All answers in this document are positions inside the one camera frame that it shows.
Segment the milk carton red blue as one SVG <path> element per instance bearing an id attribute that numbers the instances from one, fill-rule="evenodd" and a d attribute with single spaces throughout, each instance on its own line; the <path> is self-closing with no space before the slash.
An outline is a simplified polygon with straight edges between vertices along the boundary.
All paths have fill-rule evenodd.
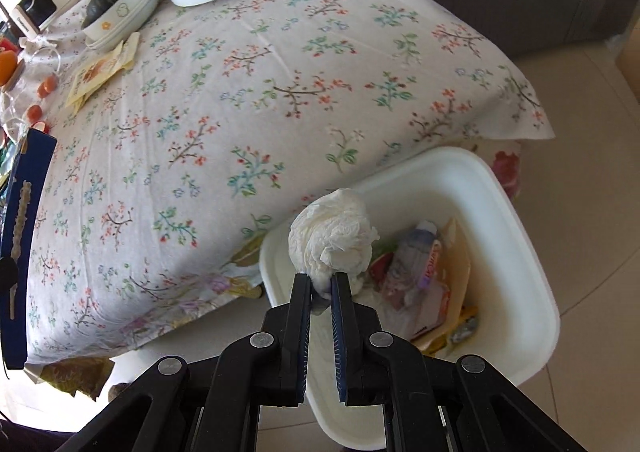
<path id="1" fill-rule="evenodd" d="M 442 241 L 438 276 L 422 293 L 411 336 L 422 354 L 435 338 L 456 324 L 471 277 L 471 254 L 458 220 L 451 217 L 438 233 Z"/>

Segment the clear plastic bottle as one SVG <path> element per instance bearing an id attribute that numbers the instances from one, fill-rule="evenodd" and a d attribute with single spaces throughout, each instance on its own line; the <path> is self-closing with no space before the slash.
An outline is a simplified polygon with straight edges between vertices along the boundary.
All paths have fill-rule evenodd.
<path id="1" fill-rule="evenodd" d="M 412 306 L 438 276 L 442 241 L 434 222 L 423 220 L 399 242 L 381 294 L 395 310 Z"/>

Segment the yellow snack wrapper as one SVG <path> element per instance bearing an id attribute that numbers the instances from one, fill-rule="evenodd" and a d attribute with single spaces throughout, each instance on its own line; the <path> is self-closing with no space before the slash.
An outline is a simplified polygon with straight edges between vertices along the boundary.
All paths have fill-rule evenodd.
<path id="1" fill-rule="evenodd" d="M 476 333 L 479 325 L 478 309 L 475 306 L 463 306 L 456 324 L 435 338 L 424 354 L 435 358 L 448 356 L 454 348 L 469 340 Z"/>

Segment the green snack bag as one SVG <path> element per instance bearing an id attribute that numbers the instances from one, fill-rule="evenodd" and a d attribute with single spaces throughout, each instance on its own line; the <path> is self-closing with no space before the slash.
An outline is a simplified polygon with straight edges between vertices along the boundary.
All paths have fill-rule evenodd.
<path id="1" fill-rule="evenodd" d="M 397 249 L 397 242 L 378 242 L 373 245 L 368 273 L 375 284 L 382 284 L 385 281 Z"/>

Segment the white tissue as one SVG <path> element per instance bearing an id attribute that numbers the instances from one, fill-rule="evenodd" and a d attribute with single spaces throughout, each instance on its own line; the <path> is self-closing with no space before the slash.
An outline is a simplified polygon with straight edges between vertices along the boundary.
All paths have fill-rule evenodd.
<path id="1" fill-rule="evenodd" d="M 288 256 L 298 273 L 311 279 L 314 291 L 331 298 L 331 278 L 343 272 L 361 288 L 378 230 L 372 226 L 362 197 L 350 189 L 337 189 L 305 207 L 288 230 Z"/>

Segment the blue cardboard box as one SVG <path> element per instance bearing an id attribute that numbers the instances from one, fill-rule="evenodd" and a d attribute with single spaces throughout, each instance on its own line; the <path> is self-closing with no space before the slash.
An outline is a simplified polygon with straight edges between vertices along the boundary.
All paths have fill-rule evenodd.
<path id="1" fill-rule="evenodd" d="M 9 370 L 27 361 L 29 254 L 39 201 L 56 139 L 31 129 L 17 146 L 1 232 L 1 355 Z"/>

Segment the cream burger wrapper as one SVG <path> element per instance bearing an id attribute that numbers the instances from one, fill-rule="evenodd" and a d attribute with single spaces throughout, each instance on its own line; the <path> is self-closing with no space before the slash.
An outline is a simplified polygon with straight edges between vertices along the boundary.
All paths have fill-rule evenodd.
<path id="1" fill-rule="evenodd" d="M 73 108 L 77 113 L 108 80 L 121 70 L 129 70 L 134 65 L 139 42 L 140 34 L 134 32 L 113 50 L 81 64 L 72 79 L 66 108 Z"/>

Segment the white trash bin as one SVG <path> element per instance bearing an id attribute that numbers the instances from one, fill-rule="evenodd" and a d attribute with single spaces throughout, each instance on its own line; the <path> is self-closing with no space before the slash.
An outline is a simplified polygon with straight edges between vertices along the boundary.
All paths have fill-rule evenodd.
<path id="1" fill-rule="evenodd" d="M 475 154 L 439 148 L 356 185 L 380 240 L 359 301 L 386 332 L 455 361 L 483 357 L 514 384 L 544 368 L 560 316 L 510 200 Z"/>

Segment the floral tablecloth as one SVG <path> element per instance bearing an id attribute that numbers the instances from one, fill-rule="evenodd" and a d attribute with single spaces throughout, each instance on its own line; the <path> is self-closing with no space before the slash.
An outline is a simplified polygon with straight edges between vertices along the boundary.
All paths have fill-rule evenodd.
<path id="1" fill-rule="evenodd" d="M 432 0 L 165 1 L 74 110 L 83 15 L 50 29 L 33 365 L 114 357 L 246 294 L 266 232 L 318 196 L 442 143 L 553 134 L 520 70 Z"/>

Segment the small orange tomato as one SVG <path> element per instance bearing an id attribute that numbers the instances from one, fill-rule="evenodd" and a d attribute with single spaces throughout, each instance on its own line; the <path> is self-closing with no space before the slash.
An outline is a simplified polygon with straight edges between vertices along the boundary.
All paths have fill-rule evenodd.
<path id="1" fill-rule="evenodd" d="M 55 74 L 51 74 L 44 80 L 43 88 L 47 91 L 48 94 L 58 88 L 58 78 L 55 76 Z"/>
<path id="2" fill-rule="evenodd" d="M 42 108 L 38 104 L 31 105 L 26 111 L 26 120 L 28 121 L 29 125 L 40 122 L 42 116 Z"/>
<path id="3" fill-rule="evenodd" d="M 47 97 L 50 94 L 50 91 L 47 90 L 47 86 L 46 86 L 46 84 L 44 82 L 42 82 L 39 85 L 39 87 L 37 89 L 37 94 L 38 94 L 38 97 L 40 97 L 40 99 L 43 99 L 43 98 Z"/>

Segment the white plate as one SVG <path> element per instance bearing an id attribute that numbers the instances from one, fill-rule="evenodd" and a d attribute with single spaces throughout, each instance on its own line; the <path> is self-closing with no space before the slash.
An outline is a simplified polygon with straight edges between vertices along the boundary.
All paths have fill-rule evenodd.
<path id="1" fill-rule="evenodd" d="M 142 4 L 142 7 L 134 12 L 131 19 L 126 20 L 116 27 L 113 33 L 107 34 L 96 42 L 90 42 L 90 40 L 85 36 L 86 46 L 89 49 L 96 51 L 113 49 L 122 40 L 126 40 L 131 33 L 136 32 L 140 27 L 142 27 L 142 25 L 154 13 L 159 1 L 160 0 L 145 1 L 145 3 Z"/>

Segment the white flower-print bowl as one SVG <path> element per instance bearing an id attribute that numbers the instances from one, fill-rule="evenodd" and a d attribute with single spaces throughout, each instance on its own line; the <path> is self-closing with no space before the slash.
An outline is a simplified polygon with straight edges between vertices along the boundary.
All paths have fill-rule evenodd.
<path id="1" fill-rule="evenodd" d="M 81 24 L 81 30 L 90 42 L 96 42 L 107 34 L 113 33 L 115 28 L 126 20 L 131 19 L 134 12 L 141 8 L 145 1 L 147 0 L 119 0 L 87 28 L 83 28 Z"/>

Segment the large orange fruit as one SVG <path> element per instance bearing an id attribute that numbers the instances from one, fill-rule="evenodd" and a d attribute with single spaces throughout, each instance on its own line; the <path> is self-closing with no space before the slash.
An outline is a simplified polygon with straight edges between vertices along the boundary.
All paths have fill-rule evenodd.
<path id="1" fill-rule="evenodd" d="M 12 50 L 0 52 L 0 86 L 4 86 L 17 68 L 17 54 Z"/>

